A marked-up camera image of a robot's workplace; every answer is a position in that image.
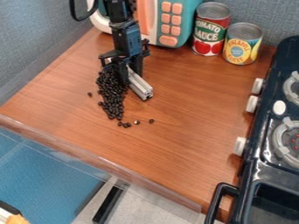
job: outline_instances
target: gray wall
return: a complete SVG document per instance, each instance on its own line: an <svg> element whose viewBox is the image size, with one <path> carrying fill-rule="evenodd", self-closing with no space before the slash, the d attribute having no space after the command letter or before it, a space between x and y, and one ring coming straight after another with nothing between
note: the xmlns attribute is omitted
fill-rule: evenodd
<svg viewBox="0 0 299 224"><path fill-rule="evenodd" d="M71 18L68 0L1 0L0 21L0 104L91 27Z"/></svg>
<svg viewBox="0 0 299 224"><path fill-rule="evenodd" d="M299 35L299 0L217 0L232 12L233 23L249 22L264 33L264 44L276 46Z"/></svg>

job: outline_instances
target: stove knob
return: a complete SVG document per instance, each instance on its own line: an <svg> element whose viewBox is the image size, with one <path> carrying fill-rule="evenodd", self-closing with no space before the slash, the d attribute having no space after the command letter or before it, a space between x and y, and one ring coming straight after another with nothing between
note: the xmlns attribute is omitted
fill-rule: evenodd
<svg viewBox="0 0 299 224"><path fill-rule="evenodd" d="M259 78L255 79L253 90L252 90L253 94L258 95L261 93L263 83L264 83L263 79L259 79Z"/></svg>
<svg viewBox="0 0 299 224"><path fill-rule="evenodd" d="M237 140L233 147L233 154L241 157L245 149L247 139L241 136L237 137Z"/></svg>
<svg viewBox="0 0 299 224"><path fill-rule="evenodd" d="M286 112L287 106L284 101L276 101L273 105L273 112L277 116L282 116Z"/></svg>
<svg viewBox="0 0 299 224"><path fill-rule="evenodd" d="M246 111L248 113L254 113L254 111L256 110L258 101L259 101L259 97L255 96L255 95L251 95L249 97L249 100L248 100L248 103L246 106Z"/></svg>

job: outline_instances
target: orange button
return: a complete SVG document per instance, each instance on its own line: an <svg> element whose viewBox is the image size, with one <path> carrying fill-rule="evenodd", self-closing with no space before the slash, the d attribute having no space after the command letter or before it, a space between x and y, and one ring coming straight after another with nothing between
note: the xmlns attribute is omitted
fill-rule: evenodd
<svg viewBox="0 0 299 224"><path fill-rule="evenodd" d="M162 11L170 12L171 10L171 3L170 2L162 2Z"/></svg>
<svg viewBox="0 0 299 224"><path fill-rule="evenodd" d="M173 36L179 36L181 34L181 28L178 26L172 26L171 27L171 34Z"/></svg>
<svg viewBox="0 0 299 224"><path fill-rule="evenodd" d="M170 26L168 26L167 24L161 25L161 32L162 33L170 33Z"/></svg>
<svg viewBox="0 0 299 224"><path fill-rule="evenodd" d="M182 11L183 11L183 5L182 4L180 4L180 3L174 3L173 5L172 5L172 12L174 13L174 14L182 14Z"/></svg>
<svg viewBox="0 0 299 224"><path fill-rule="evenodd" d="M159 41L165 46L175 46L177 44L177 38L174 37L161 36Z"/></svg>
<svg viewBox="0 0 299 224"><path fill-rule="evenodd" d="M165 24L170 23L170 15L166 14L166 13L163 13L161 15L161 21L162 21L162 23L165 23Z"/></svg>
<svg viewBox="0 0 299 224"><path fill-rule="evenodd" d="M171 22L174 25L181 25L182 23L182 18L180 16L172 16Z"/></svg>

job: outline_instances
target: tomato sauce can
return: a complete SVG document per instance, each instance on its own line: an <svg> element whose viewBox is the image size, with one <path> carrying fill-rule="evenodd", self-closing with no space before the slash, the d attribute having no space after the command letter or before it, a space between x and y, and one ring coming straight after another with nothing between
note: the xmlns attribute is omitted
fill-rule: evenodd
<svg viewBox="0 0 299 224"><path fill-rule="evenodd" d="M226 35L223 57L234 65L253 63L261 46L262 31L249 23L232 24Z"/></svg>
<svg viewBox="0 0 299 224"><path fill-rule="evenodd" d="M230 20L230 10L222 3L199 5L193 34L193 51L205 56L222 53Z"/></svg>

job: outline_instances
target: stove burner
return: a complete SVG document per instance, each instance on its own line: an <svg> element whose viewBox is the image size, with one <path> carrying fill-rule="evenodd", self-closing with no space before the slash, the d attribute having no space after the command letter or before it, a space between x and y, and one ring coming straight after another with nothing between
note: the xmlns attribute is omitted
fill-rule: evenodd
<svg viewBox="0 0 299 224"><path fill-rule="evenodd" d="M283 93L287 99L299 106L299 73L294 71L283 84Z"/></svg>
<svg viewBox="0 0 299 224"><path fill-rule="evenodd" d="M282 144L288 147L294 157L299 156L299 129L286 131L282 135Z"/></svg>
<svg viewBox="0 0 299 224"><path fill-rule="evenodd" d="M279 158L299 169L299 121L285 117L273 133L273 145Z"/></svg>

